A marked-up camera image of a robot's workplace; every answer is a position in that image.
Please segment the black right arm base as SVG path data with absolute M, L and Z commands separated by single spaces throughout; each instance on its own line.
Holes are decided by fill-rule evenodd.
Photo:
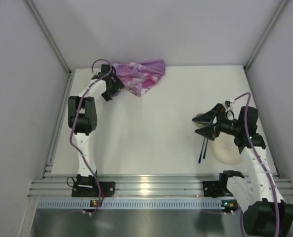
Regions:
M 219 181 L 203 181 L 204 197 L 218 198 L 223 197 L 223 189 Z

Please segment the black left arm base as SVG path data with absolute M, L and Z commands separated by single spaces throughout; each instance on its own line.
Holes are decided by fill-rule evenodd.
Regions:
M 97 185 L 94 183 L 93 186 L 84 185 L 84 184 L 77 184 L 73 185 L 72 194 L 71 196 L 74 198 L 98 198 L 98 197 L 105 197 L 109 198 L 112 197 L 115 193 L 115 182 L 99 182 L 101 194 L 99 195 L 99 190 Z

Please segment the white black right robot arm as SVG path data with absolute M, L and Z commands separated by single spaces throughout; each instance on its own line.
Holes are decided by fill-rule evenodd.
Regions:
M 219 175 L 221 188 L 231 193 L 243 212 L 243 227 L 249 236 L 285 237 L 293 223 L 293 204 L 286 203 L 270 172 L 263 137 L 257 133 L 258 110 L 241 107 L 238 118 L 229 119 L 230 101 L 216 104 L 192 122 L 202 125 L 195 133 L 214 141 L 221 133 L 232 135 L 248 168 L 251 185 L 239 171 Z

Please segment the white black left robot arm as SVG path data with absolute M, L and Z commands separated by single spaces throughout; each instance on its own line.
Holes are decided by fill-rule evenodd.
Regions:
M 111 101 L 125 86 L 116 74 L 118 64 L 103 64 L 78 95 L 68 98 L 68 126 L 71 128 L 70 144 L 78 152 L 80 177 L 96 178 L 93 132 L 97 128 L 96 100 Z

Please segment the purple princess cloth placemat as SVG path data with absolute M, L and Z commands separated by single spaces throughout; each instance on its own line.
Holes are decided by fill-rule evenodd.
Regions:
M 125 89 L 137 97 L 143 96 L 166 74 L 166 64 L 163 59 L 129 63 L 113 62 L 111 65 L 115 68 L 116 75 Z

